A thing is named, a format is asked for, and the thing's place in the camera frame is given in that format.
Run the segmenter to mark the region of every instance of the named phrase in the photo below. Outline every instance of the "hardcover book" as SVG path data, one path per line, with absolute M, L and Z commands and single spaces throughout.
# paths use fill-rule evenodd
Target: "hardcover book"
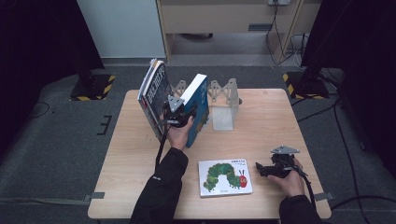
M 245 159 L 198 161 L 201 197 L 249 194 L 253 191 Z
M 148 72 L 140 86 L 137 101 L 160 142 L 163 138 L 163 126 L 160 123 L 163 103 L 167 101 L 168 95 L 172 94 L 164 62 L 157 59 L 151 60 Z
M 209 116 L 209 105 L 207 103 L 207 76 L 198 74 L 192 83 L 180 96 L 184 100 L 184 111 L 189 112 L 196 107 L 196 116 L 189 132 L 186 147 L 191 147 L 198 133 L 206 124 Z

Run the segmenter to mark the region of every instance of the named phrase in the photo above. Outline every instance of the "book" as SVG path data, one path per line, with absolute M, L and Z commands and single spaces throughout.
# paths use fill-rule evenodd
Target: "book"
M 172 94 L 172 87 L 165 72 L 165 63 L 152 59 L 137 94 L 137 101 L 160 142 L 163 138 L 163 126 L 160 123 L 163 103 L 167 101 L 168 95 Z
M 198 161 L 201 197 L 249 194 L 253 191 L 245 159 Z
M 208 121 L 209 105 L 207 102 L 207 76 L 198 74 L 192 83 L 181 94 L 184 100 L 184 112 L 188 113 L 193 107 L 197 107 L 194 123 L 189 131 L 186 147 L 191 147 L 198 133 Z

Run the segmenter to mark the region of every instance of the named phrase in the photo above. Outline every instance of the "black sleeve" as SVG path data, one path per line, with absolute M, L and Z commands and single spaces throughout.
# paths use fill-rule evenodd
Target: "black sleeve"
M 279 215 L 282 224 L 323 223 L 305 195 L 284 199 L 279 206 Z
M 140 194 L 130 224 L 173 222 L 181 192 L 181 177 L 188 163 L 189 159 L 182 151 L 169 149 Z

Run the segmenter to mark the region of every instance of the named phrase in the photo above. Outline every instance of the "caterpillar illustration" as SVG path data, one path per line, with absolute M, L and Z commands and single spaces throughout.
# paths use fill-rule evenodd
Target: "caterpillar illustration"
M 244 176 L 244 172 L 245 171 L 242 171 L 241 173 L 241 171 L 239 171 L 240 175 L 235 175 L 233 166 L 231 166 L 230 163 L 218 163 L 209 168 L 204 187 L 210 192 L 219 183 L 219 175 L 226 175 L 230 187 L 233 189 L 245 188 L 248 184 L 248 180 Z

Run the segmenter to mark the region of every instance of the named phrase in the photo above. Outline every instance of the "the very hungry caterpillar book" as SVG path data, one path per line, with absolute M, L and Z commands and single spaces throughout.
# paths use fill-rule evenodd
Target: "the very hungry caterpillar book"
M 249 194 L 253 191 L 244 159 L 198 161 L 201 197 Z

